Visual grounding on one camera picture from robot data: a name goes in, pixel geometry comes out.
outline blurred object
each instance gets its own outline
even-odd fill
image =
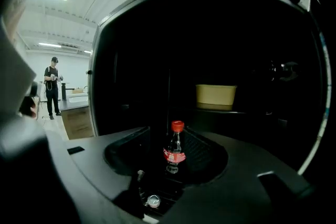
[[[296,79],[300,73],[300,67],[295,62],[287,62],[281,65],[280,80],[290,81]]]
[[[57,81],[63,81],[63,76],[55,77],[55,79],[56,79]]]
[[[203,109],[232,110],[237,86],[196,85],[197,107]]]
[[[161,203],[161,200],[158,197],[158,195],[151,195],[147,199],[147,204],[152,208],[159,207],[160,203]]]
[[[22,115],[36,119],[38,115],[38,104],[39,98],[25,96],[20,106],[19,112]]]
[[[143,170],[138,171],[138,182],[141,181],[144,175],[145,175],[145,172]]]
[[[26,97],[35,97],[35,96],[39,97],[41,95],[42,85],[43,84],[41,82],[33,81],[32,85],[30,86],[30,88],[26,92],[25,96]]]
[[[72,90],[72,93],[83,93],[83,89],[82,88],[77,88]]]
[[[0,112],[17,113],[27,90],[31,87],[35,73],[26,62],[22,61],[4,28],[0,29],[0,43],[0,68],[3,71],[0,81],[4,90]]]
[[[43,89],[43,84],[41,82],[33,81],[32,85],[26,92],[26,95],[21,103],[19,112],[22,115],[30,116],[33,119],[37,118],[37,109],[40,102],[40,95]]]

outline shelf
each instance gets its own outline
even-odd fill
[[[216,114],[252,114],[252,115],[268,115],[266,112],[242,112],[242,111],[222,111],[222,110],[208,110],[200,108],[188,108],[185,106],[170,106],[170,110],[184,110],[190,112],[205,112],[205,113],[216,113]]]

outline plastic bottle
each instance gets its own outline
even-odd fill
[[[183,121],[172,122],[173,134],[168,137],[167,145],[163,149],[164,158],[168,162],[166,170],[172,174],[176,174],[179,171],[177,165],[186,158],[182,151],[180,141],[180,133],[183,131],[183,127]]]

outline bottle label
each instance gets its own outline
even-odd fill
[[[164,158],[170,163],[180,163],[185,160],[184,153],[172,153],[163,149]]]

